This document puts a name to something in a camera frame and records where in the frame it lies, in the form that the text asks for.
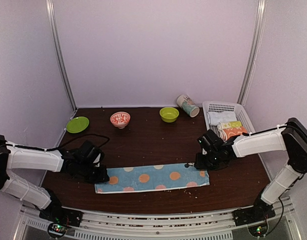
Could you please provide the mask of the orange bunny towel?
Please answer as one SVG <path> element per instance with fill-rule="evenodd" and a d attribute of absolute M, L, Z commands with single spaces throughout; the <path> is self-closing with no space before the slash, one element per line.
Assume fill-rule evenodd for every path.
<path fill-rule="evenodd" d="M 237 135 L 242 135 L 243 133 L 247 133 L 247 130 L 243 126 L 240 126 L 240 127 L 224 128 L 219 132 L 219 135 L 223 141 L 227 141 L 229 138 Z"/>

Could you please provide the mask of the white perforated plastic basket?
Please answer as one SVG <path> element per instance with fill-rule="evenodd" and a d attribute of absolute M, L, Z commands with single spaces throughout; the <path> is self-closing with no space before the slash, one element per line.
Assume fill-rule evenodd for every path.
<path fill-rule="evenodd" d="M 223 101 L 204 101 L 202 103 L 203 115 L 205 119 L 206 129 L 213 130 L 218 136 L 219 132 L 216 126 L 209 125 L 207 113 L 208 112 L 234 112 L 238 121 L 242 123 L 248 133 L 254 133 L 255 128 L 241 104 L 233 102 L 223 102 Z"/>

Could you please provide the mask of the blue mickey dotted towel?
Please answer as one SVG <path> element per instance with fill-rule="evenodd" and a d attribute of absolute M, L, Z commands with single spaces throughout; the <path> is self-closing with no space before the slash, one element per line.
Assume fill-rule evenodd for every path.
<path fill-rule="evenodd" d="M 158 192 L 210 185 L 207 170 L 198 170 L 193 163 L 109 168 L 107 174 L 108 182 L 94 185 L 97 194 Z"/>

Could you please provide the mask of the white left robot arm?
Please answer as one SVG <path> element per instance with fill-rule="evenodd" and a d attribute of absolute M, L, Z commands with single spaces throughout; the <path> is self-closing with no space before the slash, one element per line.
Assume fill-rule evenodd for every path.
<path fill-rule="evenodd" d="M 46 214 L 54 222 L 61 222 L 66 212 L 51 190 L 40 187 L 17 171 L 66 173 L 81 177 L 90 184 L 109 181 L 107 168 L 101 162 L 103 151 L 89 140 L 80 147 L 67 150 L 63 146 L 40 148 L 7 141 L 0 135 L 0 192 L 26 201 Z"/>

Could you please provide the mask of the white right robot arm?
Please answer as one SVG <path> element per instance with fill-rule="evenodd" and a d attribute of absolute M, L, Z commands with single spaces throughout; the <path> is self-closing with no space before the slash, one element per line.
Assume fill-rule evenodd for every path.
<path fill-rule="evenodd" d="M 286 158 L 250 209 L 249 215 L 255 221 L 266 216 L 269 206 L 307 174 L 307 129 L 295 117 L 274 128 L 234 135 L 228 140 L 222 140 L 209 129 L 197 141 L 201 151 L 196 154 L 194 167 L 198 170 L 219 170 L 234 159 L 251 155 Z"/>

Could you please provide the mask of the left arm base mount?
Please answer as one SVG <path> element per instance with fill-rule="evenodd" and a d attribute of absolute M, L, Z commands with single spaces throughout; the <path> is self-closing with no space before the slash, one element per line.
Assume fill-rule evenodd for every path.
<path fill-rule="evenodd" d="M 83 213 L 79 210 L 64 208 L 58 197 L 49 192 L 51 203 L 45 209 L 39 209 L 39 217 L 65 227 L 79 227 Z"/>

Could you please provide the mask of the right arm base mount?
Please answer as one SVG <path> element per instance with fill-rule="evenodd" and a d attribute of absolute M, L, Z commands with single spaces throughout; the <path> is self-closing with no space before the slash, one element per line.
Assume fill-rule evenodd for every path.
<path fill-rule="evenodd" d="M 275 217 L 276 213 L 273 205 L 261 200 L 261 196 L 259 195 L 255 199 L 253 206 L 234 210 L 232 215 L 235 225 L 242 226 L 265 221 L 268 218 Z"/>

